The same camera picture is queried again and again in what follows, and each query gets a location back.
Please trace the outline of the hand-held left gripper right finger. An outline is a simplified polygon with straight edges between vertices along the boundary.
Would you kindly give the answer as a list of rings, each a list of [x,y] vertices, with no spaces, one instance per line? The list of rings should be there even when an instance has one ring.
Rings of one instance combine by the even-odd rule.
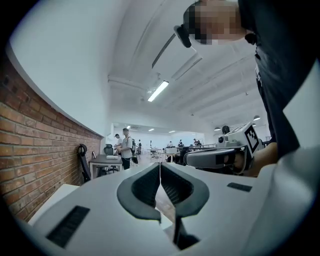
[[[176,217],[197,215],[209,199],[208,186],[168,163],[160,164],[161,185],[175,207]]]

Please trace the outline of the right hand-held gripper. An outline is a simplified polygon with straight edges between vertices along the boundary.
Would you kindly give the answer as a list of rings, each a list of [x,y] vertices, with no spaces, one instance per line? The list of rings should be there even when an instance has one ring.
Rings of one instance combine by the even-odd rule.
[[[234,174],[241,175],[252,167],[254,154],[264,148],[251,122],[220,135],[216,147],[188,152],[184,155],[183,161],[191,167],[225,166]],[[236,154],[243,156],[241,168],[235,167]],[[225,163],[225,156],[228,155],[228,163]]]

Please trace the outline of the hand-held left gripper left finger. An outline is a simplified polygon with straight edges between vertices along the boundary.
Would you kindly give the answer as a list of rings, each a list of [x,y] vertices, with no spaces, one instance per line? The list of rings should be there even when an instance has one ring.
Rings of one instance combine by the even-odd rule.
[[[154,163],[120,183],[116,191],[118,202],[137,219],[159,221],[156,194],[160,181],[160,164]]]

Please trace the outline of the person's right hand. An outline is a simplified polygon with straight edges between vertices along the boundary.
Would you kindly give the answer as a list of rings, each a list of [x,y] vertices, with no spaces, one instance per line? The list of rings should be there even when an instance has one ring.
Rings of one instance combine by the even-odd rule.
[[[244,153],[236,153],[234,159],[234,172],[237,175],[242,174],[249,168],[250,161],[247,159]]]

